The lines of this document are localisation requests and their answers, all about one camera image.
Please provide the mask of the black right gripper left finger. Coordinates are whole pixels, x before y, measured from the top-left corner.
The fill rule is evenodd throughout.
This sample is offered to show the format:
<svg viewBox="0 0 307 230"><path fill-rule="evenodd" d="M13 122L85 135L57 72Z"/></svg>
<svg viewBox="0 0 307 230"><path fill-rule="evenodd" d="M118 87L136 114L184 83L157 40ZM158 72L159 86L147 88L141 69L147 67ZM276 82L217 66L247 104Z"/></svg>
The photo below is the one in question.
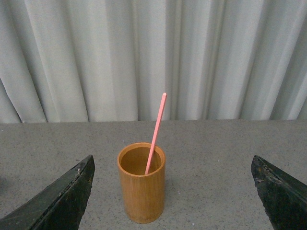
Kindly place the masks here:
<svg viewBox="0 0 307 230"><path fill-rule="evenodd" d="M0 220L2 230L77 230L95 172L88 155L31 200Z"/></svg>

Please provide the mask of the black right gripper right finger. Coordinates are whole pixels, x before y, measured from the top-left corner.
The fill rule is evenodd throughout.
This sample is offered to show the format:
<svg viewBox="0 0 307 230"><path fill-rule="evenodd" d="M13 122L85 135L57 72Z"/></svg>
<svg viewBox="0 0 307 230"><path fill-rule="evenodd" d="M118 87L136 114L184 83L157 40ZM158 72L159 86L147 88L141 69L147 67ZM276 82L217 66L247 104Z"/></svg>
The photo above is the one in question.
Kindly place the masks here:
<svg viewBox="0 0 307 230"><path fill-rule="evenodd" d="M307 185L255 155L251 173L275 230L307 228Z"/></svg>

